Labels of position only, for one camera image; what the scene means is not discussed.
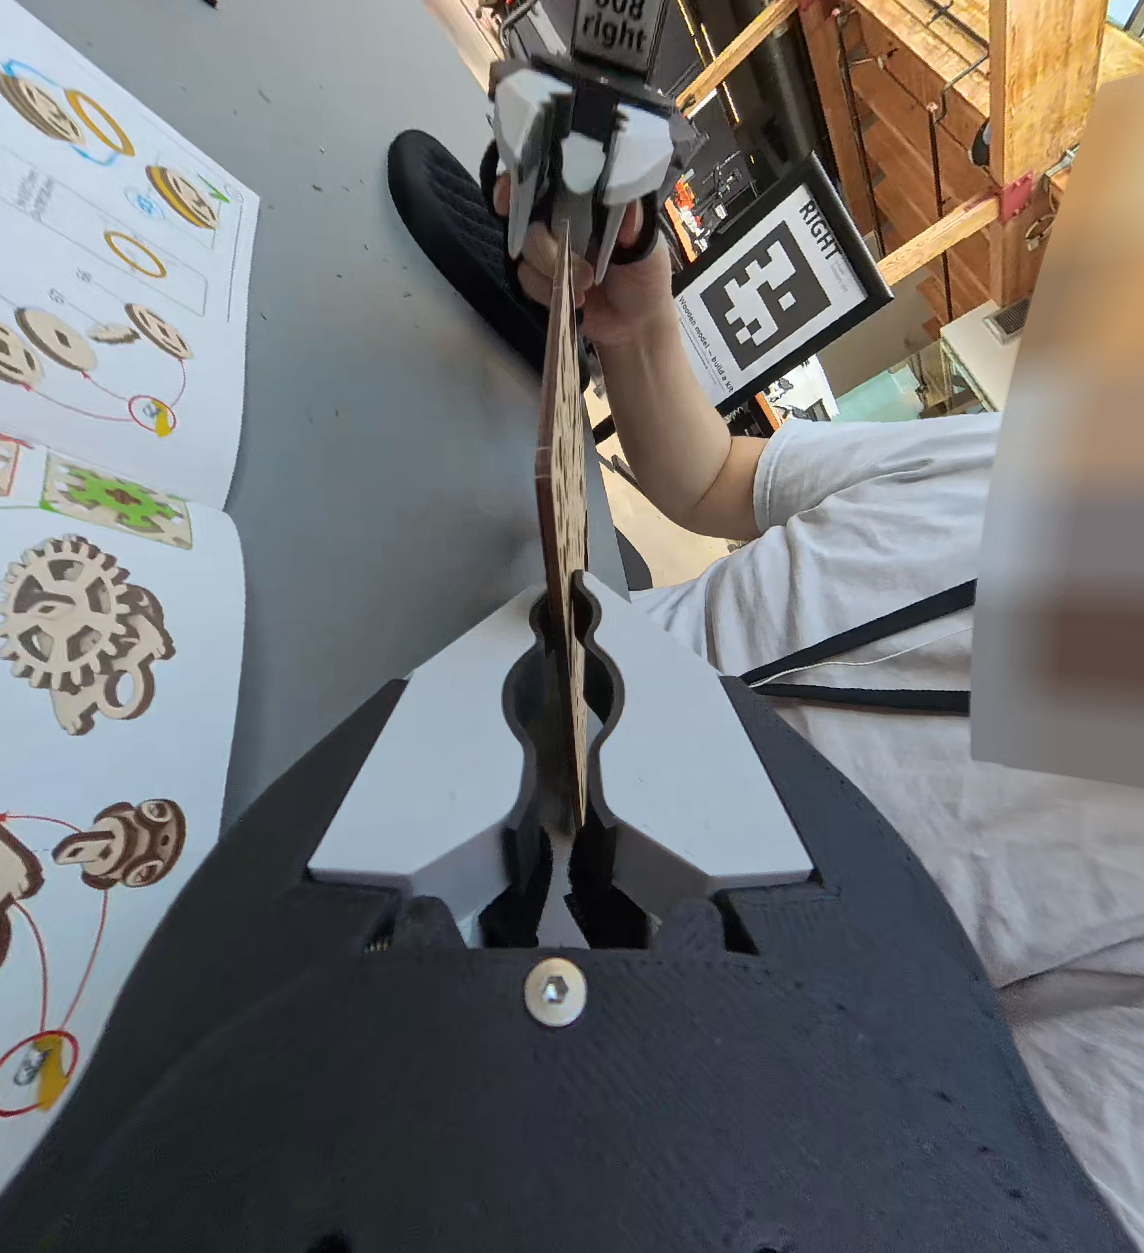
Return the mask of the wooden puzzle parts sheet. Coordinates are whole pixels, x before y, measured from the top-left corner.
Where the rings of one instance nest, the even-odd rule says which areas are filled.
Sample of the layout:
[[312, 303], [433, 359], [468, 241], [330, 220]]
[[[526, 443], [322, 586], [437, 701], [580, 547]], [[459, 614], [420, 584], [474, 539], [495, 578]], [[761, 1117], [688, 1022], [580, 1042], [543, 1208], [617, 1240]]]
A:
[[558, 253], [537, 410], [534, 494], [546, 589], [543, 635], [560, 736], [555, 786], [563, 828], [572, 838], [583, 828], [588, 806], [584, 647], [576, 635], [572, 597], [574, 576], [588, 567], [588, 507], [572, 255], [567, 226], [551, 232]]

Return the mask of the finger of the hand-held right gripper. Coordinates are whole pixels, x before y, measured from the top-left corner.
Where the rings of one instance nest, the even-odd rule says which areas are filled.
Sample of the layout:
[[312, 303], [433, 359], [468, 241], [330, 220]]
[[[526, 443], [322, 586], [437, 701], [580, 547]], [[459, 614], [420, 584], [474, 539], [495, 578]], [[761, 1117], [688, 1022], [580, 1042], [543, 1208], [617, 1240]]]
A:
[[560, 197], [608, 209], [657, 193], [674, 157], [672, 115], [620, 106], [604, 128], [574, 123], [560, 145]]
[[559, 111], [568, 107], [571, 85], [545, 72], [508, 70], [491, 90], [492, 135], [499, 165], [510, 177], [513, 197], [539, 180]]

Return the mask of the black framed marker sign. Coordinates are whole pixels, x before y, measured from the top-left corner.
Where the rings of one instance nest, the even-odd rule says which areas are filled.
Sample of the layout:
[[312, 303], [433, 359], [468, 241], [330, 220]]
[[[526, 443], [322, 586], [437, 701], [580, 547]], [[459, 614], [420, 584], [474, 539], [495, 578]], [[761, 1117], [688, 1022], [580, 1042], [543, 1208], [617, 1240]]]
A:
[[689, 368], [722, 418], [894, 298], [815, 153], [736, 215], [672, 290]]

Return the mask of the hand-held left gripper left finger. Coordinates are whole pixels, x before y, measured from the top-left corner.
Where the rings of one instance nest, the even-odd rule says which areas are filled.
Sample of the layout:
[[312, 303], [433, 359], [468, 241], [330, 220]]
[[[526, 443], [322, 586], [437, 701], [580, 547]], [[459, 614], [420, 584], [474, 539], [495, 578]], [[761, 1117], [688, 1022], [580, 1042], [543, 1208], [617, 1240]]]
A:
[[442, 902], [467, 946], [529, 888], [542, 859], [537, 750], [543, 702], [538, 586], [416, 668], [313, 855], [312, 881]]

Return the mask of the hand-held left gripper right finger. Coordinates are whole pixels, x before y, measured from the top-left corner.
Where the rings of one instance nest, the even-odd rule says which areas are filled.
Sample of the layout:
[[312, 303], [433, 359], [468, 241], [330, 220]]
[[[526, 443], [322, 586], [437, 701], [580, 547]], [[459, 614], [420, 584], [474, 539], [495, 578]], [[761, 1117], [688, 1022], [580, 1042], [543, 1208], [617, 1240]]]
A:
[[815, 867], [726, 681], [593, 576], [572, 580], [585, 698], [587, 814], [571, 852], [584, 918], [621, 894], [642, 918]]

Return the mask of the person's right hand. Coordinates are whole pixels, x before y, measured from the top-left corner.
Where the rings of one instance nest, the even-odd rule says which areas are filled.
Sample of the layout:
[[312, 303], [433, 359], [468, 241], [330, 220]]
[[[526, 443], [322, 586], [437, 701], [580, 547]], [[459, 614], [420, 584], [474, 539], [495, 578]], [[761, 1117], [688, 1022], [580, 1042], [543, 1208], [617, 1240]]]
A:
[[[528, 299], [549, 306], [557, 260], [550, 231], [532, 223], [517, 260], [517, 285]], [[575, 306], [583, 310], [583, 332], [597, 348], [629, 344], [671, 313], [672, 264], [662, 238], [641, 261], [612, 264], [600, 284], [593, 265], [578, 256], [568, 261], [568, 276]]]

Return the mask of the black quilted cushion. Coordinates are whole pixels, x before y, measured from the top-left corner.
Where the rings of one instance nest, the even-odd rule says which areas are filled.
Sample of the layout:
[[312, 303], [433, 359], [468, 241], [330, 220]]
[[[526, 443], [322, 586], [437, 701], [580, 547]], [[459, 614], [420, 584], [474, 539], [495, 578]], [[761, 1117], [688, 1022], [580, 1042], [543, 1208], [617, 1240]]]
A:
[[517, 286], [505, 224], [487, 207], [478, 176], [435, 137], [406, 130], [387, 151], [387, 184], [401, 223], [438, 274], [541, 374], [549, 311]]

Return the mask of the person's right forearm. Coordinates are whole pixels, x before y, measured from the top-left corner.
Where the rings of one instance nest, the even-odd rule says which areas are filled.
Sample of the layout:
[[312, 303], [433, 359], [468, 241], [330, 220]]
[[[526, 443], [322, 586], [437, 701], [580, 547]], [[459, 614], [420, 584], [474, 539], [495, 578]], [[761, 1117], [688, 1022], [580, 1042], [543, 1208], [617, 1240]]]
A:
[[672, 303], [624, 313], [589, 290], [583, 330], [604, 377], [613, 427], [638, 489], [682, 530], [753, 542], [754, 480], [767, 447], [732, 435], [693, 377]]

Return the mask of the wooden timber frame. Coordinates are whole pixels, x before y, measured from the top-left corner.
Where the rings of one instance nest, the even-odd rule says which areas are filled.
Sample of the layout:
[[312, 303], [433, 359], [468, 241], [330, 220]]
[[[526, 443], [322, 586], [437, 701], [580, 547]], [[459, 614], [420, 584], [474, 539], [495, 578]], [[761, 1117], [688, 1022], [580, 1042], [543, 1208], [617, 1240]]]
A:
[[826, 160], [932, 341], [1032, 293], [1096, 89], [1144, 72], [1129, 7], [1124, 31], [1094, 2], [678, 3], [701, 68], [674, 94], [775, 164]]

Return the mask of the illustrated instruction booklet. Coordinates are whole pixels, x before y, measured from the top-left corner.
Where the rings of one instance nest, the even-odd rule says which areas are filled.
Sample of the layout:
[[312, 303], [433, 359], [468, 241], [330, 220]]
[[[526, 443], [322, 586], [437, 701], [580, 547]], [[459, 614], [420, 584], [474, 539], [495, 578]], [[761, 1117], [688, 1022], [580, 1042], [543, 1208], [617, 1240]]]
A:
[[218, 835], [256, 207], [0, 3], [0, 1186]]

